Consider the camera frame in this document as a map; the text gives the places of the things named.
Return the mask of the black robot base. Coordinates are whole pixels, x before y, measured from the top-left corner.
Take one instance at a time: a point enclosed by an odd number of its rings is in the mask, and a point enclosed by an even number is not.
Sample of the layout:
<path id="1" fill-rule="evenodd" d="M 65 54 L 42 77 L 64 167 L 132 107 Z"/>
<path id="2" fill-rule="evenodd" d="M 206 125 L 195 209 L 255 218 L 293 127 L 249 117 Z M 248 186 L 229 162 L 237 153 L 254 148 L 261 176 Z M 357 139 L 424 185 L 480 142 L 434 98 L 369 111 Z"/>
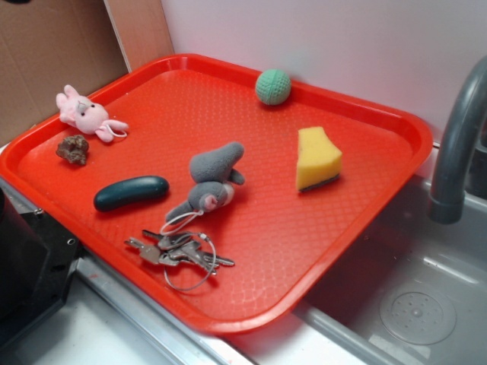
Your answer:
<path id="1" fill-rule="evenodd" d="M 80 250 L 50 214 L 20 213 L 1 192 L 1 348 L 64 306 Z"/>

